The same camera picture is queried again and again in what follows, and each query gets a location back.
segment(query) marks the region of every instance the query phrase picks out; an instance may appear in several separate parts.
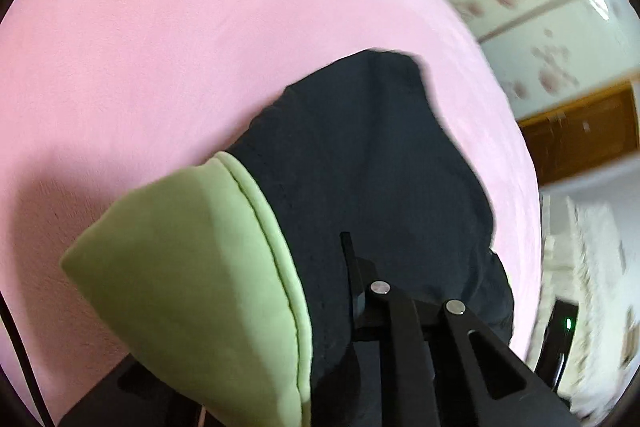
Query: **black metal bracket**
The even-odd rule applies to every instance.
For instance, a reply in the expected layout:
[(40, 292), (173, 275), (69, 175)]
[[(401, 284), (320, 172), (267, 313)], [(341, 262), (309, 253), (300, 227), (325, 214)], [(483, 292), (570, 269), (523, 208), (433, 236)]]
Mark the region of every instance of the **black metal bracket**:
[(383, 426), (579, 425), (554, 392), (571, 348), (577, 306), (556, 304), (534, 374), (464, 303), (412, 299), (381, 280), (371, 261), (356, 256), (348, 232), (340, 241), (353, 340), (380, 343)]

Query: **silver bolt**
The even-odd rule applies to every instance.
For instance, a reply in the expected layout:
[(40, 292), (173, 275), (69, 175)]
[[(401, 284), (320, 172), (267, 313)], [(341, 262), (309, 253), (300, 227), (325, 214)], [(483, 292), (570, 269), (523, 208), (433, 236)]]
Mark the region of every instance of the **silver bolt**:
[(446, 308), (449, 313), (453, 313), (454, 315), (462, 315), (466, 310), (465, 303), (462, 301), (456, 301), (455, 299), (448, 301)]
[(391, 291), (391, 286), (388, 282), (374, 281), (371, 283), (371, 291), (379, 295), (386, 295)]

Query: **black cloth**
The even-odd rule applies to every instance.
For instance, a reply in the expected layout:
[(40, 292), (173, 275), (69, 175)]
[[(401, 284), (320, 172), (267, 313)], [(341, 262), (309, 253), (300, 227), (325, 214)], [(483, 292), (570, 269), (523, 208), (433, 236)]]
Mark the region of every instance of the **black cloth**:
[[(342, 230), (382, 279), (414, 298), (460, 299), (509, 341), (513, 296), (490, 249), (491, 207), (434, 117), (410, 57), (364, 51), (309, 75), (228, 152), (269, 201), (302, 281), (313, 329), (314, 427), (370, 426), (380, 401), (363, 393), (356, 420), (348, 418), (360, 370)], [(370, 349), (358, 359), (363, 378), (375, 378)]]

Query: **pink surface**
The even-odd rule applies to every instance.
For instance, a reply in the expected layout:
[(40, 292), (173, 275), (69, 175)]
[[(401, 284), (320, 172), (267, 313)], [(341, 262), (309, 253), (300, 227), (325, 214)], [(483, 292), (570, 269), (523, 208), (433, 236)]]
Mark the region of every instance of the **pink surface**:
[[(281, 90), (364, 48), (420, 58), (493, 204), (524, 356), (540, 288), (534, 170), (445, 0), (16, 0), (0, 25), (0, 285), (59, 419), (125, 354), (58, 260), (126, 190), (202, 162)], [(8, 339), (0, 363), (27, 396)]]

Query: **green fabric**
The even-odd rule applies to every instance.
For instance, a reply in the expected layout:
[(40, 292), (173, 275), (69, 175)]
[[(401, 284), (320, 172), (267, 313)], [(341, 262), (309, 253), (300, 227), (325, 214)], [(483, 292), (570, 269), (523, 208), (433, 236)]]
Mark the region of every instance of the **green fabric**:
[(140, 362), (227, 427), (310, 425), (302, 284), (269, 203), (233, 156), (123, 197), (61, 264)]

